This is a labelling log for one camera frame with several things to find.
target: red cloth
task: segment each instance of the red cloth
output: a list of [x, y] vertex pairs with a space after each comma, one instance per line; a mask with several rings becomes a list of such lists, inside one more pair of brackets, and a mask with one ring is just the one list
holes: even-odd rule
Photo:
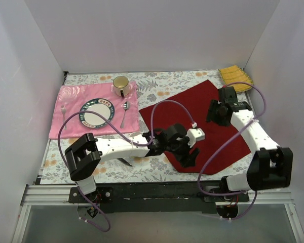
[[[219, 125], [206, 122], [206, 116], [211, 100], [218, 100], [217, 88], [209, 81], [198, 84], [180, 94], [172, 96], [169, 100], [175, 100], [183, 104], [191, 113], [199, 128], [205, 133], [205, 140], [196, 143], [195, 147], [200, 149], [196, 159], [196, 166], [182, 168], [175, 157], [166, 152], [166, 156], [178, 172], [200, 172], [207, 159], [237, 130], [231, 125], [220, 127]], [[154, 105], [140, 110], [140, 113], [150, 129], [150, 117]], [[168, 128], [169, 126], [181, 123], [188, 130], [191, 121], [188, 115], [176, 104], [160, 104], [154, 115], [154, 128]], [[206, 167], [204, 174], [213, 175], [232, 165], [234, 162], [250, 153], [250, 150], [241, 136], [230, 143], [222, 150], [213, 161]]]

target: white plate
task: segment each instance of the white plate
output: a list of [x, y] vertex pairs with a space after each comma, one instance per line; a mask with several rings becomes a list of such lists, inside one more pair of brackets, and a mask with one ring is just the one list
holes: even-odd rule
[[[115, 108], [113, 104], [106, 99], [93, 99], [84, 104], [80, 111], [89, 110], [99, 113], [108, 121], [111, 121], [115, 115]], [[83, 125], [89, 128], [101, 128], [107, 125], [102, 118], [90, 113], [82, 113], [79, 119]]]

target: cup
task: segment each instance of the cup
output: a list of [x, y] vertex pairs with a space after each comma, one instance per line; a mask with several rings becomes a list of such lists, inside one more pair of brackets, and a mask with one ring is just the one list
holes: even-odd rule
[[127, 96], [130, 92], [130, 82], [125, 76], [118, 76], [112, 81], [115, 93], [118, 96]]

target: white wall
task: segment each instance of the white wall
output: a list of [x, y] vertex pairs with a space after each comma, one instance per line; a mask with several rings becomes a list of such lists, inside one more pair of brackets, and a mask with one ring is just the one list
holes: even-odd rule
[[36, 178], [63, 73], [26, 4], [0, 0], [0, 242]]
[[304, 0], [280, 1], [245, 70], [267, 98], [267, 132], [294, 153], [290, 189], [304, 230]]
[[279, 0], [25, 0], [64, 71], [245, 66]]

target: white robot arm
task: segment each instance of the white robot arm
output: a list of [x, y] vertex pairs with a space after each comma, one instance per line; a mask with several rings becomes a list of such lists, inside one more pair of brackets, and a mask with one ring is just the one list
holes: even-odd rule
[[[134, 143], [147, 144], [151, 140], [151, 132], [129, 139]], [[203, 139], [205, 134], [200, 128], [187, 131], [181, 124], [154, 133], [153, 142], [147, 146], [136, 146], [121, 138], [94, 138], [92, 133], [87, 133], [66, 149], [65, 156], [71, 180], [77, 183], [84, 194], [89, 194], [96, 190], [92, 173], [100, 162], [132, 156], [155, 156], [168, 151], [175, 155], [183, 167], [195, 166], [199, 150], [195, 148], [191, 152], [191, 149]]]
[[[241, 131], [254, 119], [251, 107], [246, 102], [238, 102], [233, 87], [218, 90], [219, 101], [212, 100], [206, 121], [220, 126], [233, 125]], [[290, 184], [293, 153], [289, 148], [281, 148], [263, 130], [258, 120], [254, 120], [242, 133], [244, 141], [253, 155], [246, 173], [223, 177], [222, 192], [240, 190], [264, 190], [287, 187]]]

